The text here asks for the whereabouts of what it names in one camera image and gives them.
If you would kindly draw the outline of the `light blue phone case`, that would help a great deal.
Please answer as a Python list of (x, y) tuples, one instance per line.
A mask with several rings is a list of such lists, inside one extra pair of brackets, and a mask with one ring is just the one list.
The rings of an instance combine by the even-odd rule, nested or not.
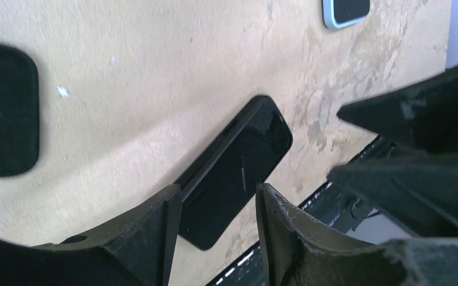
[(331, 30), (343, 29), (366, 18), (371, 0), (322, 0), (324, 25)]

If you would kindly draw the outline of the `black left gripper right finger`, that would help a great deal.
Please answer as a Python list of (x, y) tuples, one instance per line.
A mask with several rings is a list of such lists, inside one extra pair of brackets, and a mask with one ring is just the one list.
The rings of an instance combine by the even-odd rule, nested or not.
[(268, 285), (458, 285), (458, 238), (371, 244), (294, 206), (272, 185), (256, 187)]

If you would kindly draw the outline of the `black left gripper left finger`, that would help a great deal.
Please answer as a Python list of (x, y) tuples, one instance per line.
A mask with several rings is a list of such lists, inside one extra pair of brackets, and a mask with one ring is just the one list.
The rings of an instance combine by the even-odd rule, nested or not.
[(0, 240), (0, 285), (167, 285), (181, 209), (180, 187), (168, 185), (59, 244)]

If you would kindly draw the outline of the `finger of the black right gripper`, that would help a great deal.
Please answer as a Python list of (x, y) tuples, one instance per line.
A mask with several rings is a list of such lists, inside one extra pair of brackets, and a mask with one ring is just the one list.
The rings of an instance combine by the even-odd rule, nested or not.
[(414, 236), (458, 237), (458, 153), (348, 163), (327, 178)]
[(399, 90), (345, 104), (337, 116), (411, 148), (458, 152), (458, 65)]

